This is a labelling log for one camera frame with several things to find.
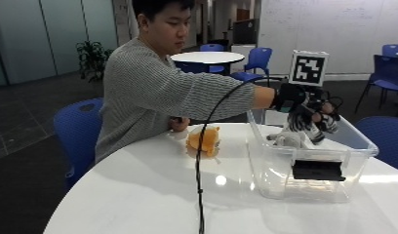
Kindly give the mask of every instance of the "black cable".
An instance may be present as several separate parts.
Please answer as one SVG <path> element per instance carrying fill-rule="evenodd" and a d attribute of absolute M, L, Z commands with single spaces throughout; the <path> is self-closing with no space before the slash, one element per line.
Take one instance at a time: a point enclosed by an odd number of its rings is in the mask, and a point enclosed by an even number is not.
<path fill-rule="evenodd" d="M 220 101 L 216 103 L 211 114 L 208 116 L 208 119 L 204 122 L 203 128 L 201 128 L 201 132 L 200 132 L 200 136 L 199 136 L 199 146 L 197 146 L 197 153 L 196 153 L 196 164 L 195 164 L 195 169 L 196 169 L 196 183 L 197 183 L 197 194 L 199 194 L 199 234 L 204 234 L 204 216 L 203 216 L 203 202 L 201 202 L 201 193 L 203 193 L 203 189 L 201 189 L 201 184 L 200 184 L 200 152 L 201 152 L 201 141 L 203 141 L 203 136 L 204 136 L 204 131 L 207 129 L 207 126 L 209 124 L 212 115 L 216 111 L 216 108 L 219 107 L 219 105 L 223 103 L 223 101 L 228 98 L 228 96 L 244 85 L 247 85 L 251 82 L 255 82 L 256 80 L 267 80 L 268 77 L 261 77 L 261 78 L 256 78 L 248 81 L 244 81 L 240 85 L 237 85 L 233 89 L 231 89 L 225 95 L 223 96 L 223 98 L 220 99 Z"/>

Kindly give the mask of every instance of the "green plant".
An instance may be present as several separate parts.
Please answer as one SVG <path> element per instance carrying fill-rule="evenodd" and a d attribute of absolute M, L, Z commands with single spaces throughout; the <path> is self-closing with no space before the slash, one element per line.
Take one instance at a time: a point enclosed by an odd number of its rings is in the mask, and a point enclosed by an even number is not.
<path fill-rule="evenodd" d="M 84 41 L 76 44 L 76 51 L 79 54 L 80 79 L 88 78 L 87 82 L 101 80 L 112 50 L 104 50 L 99 42 Z"/>

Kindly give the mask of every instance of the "orange object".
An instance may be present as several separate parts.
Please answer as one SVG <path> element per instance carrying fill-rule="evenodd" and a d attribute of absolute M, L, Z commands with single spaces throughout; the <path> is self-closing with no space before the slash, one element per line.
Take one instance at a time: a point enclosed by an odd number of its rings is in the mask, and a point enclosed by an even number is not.
<path fill-rule="evenodd" d="M 187 136 L 185 144 L 192 148 L 199 148 L 199 138 L 203 126 L 196 127 Z M 201 141 L 201 151 L 207 152 L 207 156 L 212 156 L 215 152 L 216 144 L 220 141 L 219 138 L 220 127 L 207 126 Z"/>

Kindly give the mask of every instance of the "man's left hand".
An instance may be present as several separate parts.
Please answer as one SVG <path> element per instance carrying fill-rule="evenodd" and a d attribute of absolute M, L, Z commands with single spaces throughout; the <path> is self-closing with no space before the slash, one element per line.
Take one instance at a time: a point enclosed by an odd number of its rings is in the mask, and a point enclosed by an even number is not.
<path fill-rule="evenodd" d="M 188 118 L 172 118 L 169 121 L 171 128 L 173 132 L 183 132 L 189 124 Z"/>

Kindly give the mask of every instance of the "black object in bin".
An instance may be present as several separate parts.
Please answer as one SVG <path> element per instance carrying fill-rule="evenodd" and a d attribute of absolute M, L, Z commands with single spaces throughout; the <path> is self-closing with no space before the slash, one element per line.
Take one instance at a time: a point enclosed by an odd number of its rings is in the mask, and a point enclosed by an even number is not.
<path fill-rule="evenodd" d="M 295 179 L 344 181 L 342 162 L 295 160 L 292 175 Z"/>

